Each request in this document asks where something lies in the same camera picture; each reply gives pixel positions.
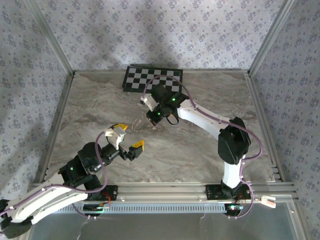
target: checkerboard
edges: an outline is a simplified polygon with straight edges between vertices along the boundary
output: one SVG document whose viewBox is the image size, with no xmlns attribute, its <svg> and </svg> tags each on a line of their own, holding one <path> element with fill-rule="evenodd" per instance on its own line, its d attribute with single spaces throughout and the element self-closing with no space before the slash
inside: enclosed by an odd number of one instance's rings
<svg viewBox="0 0 320 240">
<path fill-rule="evenodd" d="M 169 69 L 157 67 L 140 67 L 128 66 L 123 80 L 123 91 L 142 93 L 146 87 L 146 83 L 159 75 L 173 76 L 182 82 L 182 69 Z M 171 92 L 181 92 L 182 87 L 179 83 L 170 77 L 160 77 L 153 80 L 146 89 L 148 93 L 154 86 L 161 83 L 167 90 Z"/>
</svg>

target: floral wallpaper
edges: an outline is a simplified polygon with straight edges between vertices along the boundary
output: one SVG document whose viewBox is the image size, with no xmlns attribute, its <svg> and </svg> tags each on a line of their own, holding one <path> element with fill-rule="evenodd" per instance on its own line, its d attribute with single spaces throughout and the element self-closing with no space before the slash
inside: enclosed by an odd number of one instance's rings
<svg viewBox="0 0 320 240">
<path fill-rule="evenodd" d="M 248 69 L 283 0 L 38 0 L 74 70 Z"/>
<path fill-rule="evenodd" d="M 299 0 L 254 80 L 276 148 L 320 239 L 320 2 Z"/>
<path fill-rule="evenodd" d="M 67 74 L 24 1 L 0 2 L 0 198 L 27 192 L 45 160 Z"/>
</svg>

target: white clip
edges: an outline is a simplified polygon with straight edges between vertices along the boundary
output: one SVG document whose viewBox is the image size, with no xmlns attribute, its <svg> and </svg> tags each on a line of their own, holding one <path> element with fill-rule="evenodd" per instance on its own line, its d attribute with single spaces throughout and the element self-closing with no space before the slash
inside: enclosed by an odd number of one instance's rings
<svg viewBox="0 0 320 240">
<path fill-rule="evenodd" d="M 141 96 L 141 101 L 144 102 L 145 105 L 147 105 L 147 107 L 153 111 L 156 106 L 158 105 L 158 103 L 154 100 L 154 98 L 148 93 L 146 95 L 144 95 L 144 97 Z"/>
<path fill-rule="evenodd" d="M 276 203 L 273 202 L 275 200 L 276 200 L 276 198 L 273 197 L 273 196 L 263 195 L 263 196 L 261 196 L 260 203 L 262 205 L 265 205 L 265 206 L 269 207 L 269 208 L 275 209 L 276 208 Z"/>
<path fill-rule="evenodd" d="M 108 142 L 117 150 L 119 150 L 119 143 L 124 140 L 125 135 L 126 132 L 121 127 L 115 127 L 114 129 L 108 128 L 105 131 L 105 136 L 108 137 Z"/>
</svg>

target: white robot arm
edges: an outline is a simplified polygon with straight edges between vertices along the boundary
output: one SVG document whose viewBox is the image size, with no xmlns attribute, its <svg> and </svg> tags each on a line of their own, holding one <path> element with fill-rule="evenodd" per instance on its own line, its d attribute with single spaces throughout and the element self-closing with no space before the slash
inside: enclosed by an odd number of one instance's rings
<svg viewBox="0 0 320 240">
<path fill-rule="evenodd" d="M 104 133 L 108 144 L 104 147 L 95 142 L 87 143 L 74 159 L 59 169 L 53 177 L 14 200 L 0 200 L 0 231 L 9 239 L 27 232 L 30 227 L 47 215 L 70 204 L 83 201 L 115 200 L 117 186 L 101 185 L 95 174 L 109 165 L 117 156 L 133 161 L 144 150 L 144 141 L 139 141 L 125 151 L 119 143 L 124 140 L 128 126 L 115 124 Z"/>
<path fill-rule="evenodd" d="M 149 111 L 146 117 L 153 125 L 159 123 L 163 118 L 168 119 L 170 115 L 173 115 L 177 121 L 179 119 L 190 121 L 218 140 L 218 154 L 224 161 L 222 191 L 230 199 L 234 197 L 241 186 L 241 160 L 248 152 L 251 140 L 246 132 L 225 122 L 245 128 L 244 122 L 238 117 L 228 119 L 219 116 L 199 105 L 196 106 L 198 109 L 195 109 L 194 103 L 188 96 L 180 92 L 169 92 L 161 84 L 153 87 L 149 94 L 142 96 L 141 103 L 148 106 Z M 220 121 L 212 120 L 208 115 Z"/>
</svg>

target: table surface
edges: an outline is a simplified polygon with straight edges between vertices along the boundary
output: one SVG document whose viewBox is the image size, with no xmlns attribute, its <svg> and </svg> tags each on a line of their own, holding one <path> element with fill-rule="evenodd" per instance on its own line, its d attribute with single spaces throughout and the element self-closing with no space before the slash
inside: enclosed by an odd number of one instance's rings
<svg viewBox="0 0 320 240">
<path fill-rule="evenodd" d="M 163 120 L 154 128 L 145 119 L 147 107 L 139 104 L 141 93 L 123 92 L 124 76 L 125 72 L 75 75 L 46 179 L 110 125 L 124 123 L 129 128 L 122 146 L 144 140 L 144 152 L 132 162 L 115 159 L 107 167 L 110 183 L 219 182 L 224 162 L 218 155 L 218 141 L 185 120 L 178 125 Z M 196 103 L 221 116 L 242 118 L 264 142 L 243 73 L 184 72 L 183 83 Z M 248 156 L 259 150 L 257 142 L 251 141 Z M 106 139 L 99 144 L 106 145 Z M 247 181 L 274 181 L 268 153 L 246 164 L 243 174 Z"/>
</svg>

